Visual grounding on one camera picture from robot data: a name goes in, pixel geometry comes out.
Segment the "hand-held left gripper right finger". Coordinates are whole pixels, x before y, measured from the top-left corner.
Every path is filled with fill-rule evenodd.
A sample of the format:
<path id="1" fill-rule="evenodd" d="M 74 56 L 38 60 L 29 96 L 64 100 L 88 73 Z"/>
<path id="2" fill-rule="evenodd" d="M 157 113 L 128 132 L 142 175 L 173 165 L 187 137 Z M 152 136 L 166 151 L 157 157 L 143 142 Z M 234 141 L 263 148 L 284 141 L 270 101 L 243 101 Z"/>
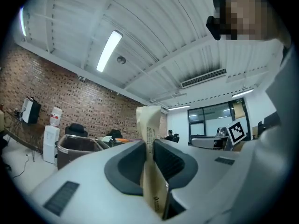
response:
<path id="1" fill-rule="evenodd" d="M 198 164 L 192 156 L 157 139 L 153 148 L 153 160 L 170 189 L 183 188 L 195 177 Z"/>

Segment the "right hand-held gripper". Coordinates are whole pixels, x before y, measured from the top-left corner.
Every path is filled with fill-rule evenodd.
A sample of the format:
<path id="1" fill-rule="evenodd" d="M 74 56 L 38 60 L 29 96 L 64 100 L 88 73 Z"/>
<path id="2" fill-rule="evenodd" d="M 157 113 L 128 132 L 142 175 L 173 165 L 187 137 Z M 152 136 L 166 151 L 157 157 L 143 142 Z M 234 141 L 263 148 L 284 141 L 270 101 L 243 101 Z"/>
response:
<path id="1" fill-rule="evenodd" d="M 240 141 L 243 141 L 247 137 L 242 122 L 239 119 L 231 122 L 226 126 L 230 141 L 232 146 L 238 144 Z"/>

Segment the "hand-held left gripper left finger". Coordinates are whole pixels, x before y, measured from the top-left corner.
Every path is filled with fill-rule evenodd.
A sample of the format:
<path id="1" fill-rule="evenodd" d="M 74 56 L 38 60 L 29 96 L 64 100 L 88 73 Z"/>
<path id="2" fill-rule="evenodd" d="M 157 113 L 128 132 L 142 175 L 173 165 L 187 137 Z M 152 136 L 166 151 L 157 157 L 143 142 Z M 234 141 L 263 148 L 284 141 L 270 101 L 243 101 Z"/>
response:
<path id="1" fill-rule="evenodd" d="M 133 146 L 110 158 L 104 167 L 107 180 L 119 192 L 126 195 L 142 196 L 140 186 L 146 161 L 146 145 L 140 140 Z"/>

